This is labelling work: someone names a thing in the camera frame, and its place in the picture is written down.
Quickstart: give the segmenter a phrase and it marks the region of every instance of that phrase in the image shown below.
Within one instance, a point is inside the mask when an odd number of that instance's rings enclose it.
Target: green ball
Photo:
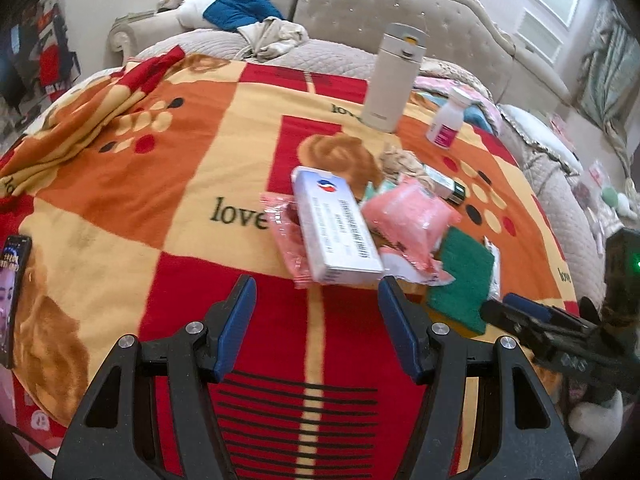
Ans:
[[[605,204],[613,209],[618,207],[618,192],[612,187],[605,187],[601,193],[602,200]]]

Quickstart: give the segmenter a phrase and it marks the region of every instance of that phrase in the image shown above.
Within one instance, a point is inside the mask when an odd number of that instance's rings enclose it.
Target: green scouring pad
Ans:
[[[440,249],[442,267],[455,282],[429,289],[427,304],[454,319],[469,330],[483,334],[486,323],[480,317],[480,306],[489,295],[494,256],[471,236],[450,227]]]

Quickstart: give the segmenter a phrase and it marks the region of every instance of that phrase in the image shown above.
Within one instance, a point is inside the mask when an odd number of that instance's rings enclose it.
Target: red dot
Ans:
[[[513,224],[513,220],[508,216],[502,218],[502,225],[504,225],[505,230],[511,235],[516,235],[516,226]]]
[[[455,160],[453,160],[452,158],[449,158],[448,156],[443,156],[442,161],[444,162],[444,165],[447,168],[449,168],[451,171],[455,173],[458,172],[458,165],[456,164]]]
[[[156,146],[156,138],[151,135],[145,135],[140,137],[137,141],[136,141],[136,153],[148,153],[150,152],[152,149],[154,149]]]

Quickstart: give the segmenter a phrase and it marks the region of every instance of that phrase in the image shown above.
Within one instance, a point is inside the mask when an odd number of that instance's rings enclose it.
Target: metal screw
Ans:
[[[500,338],[500,344],[509,350],[516,348],[516,340],[508,335]]]
[[[449,333],[449,326],[444,323],[434,323],[431,325],[431,330],[434,334],[447,335]]]
[[[202,332],[204,325],[199,321],[191,321],[184,329],[187,331],[187,334],[199,334]]]
[[[127,334],[122,336],[119,340],[118,340],[118,346],[120,348],[129,348],[130,346],[133,345],[133,343],[136,342],[136,338],[133,337],[131,334]]]

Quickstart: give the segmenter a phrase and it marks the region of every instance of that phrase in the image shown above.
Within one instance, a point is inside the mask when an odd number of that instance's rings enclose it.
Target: green curtain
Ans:
[[[640,45],[610,0],[600,6],[589,50],[582,59],[577,107],[597,124],[616,150],[625,176],[631,159],[620,116],[640,78]]]

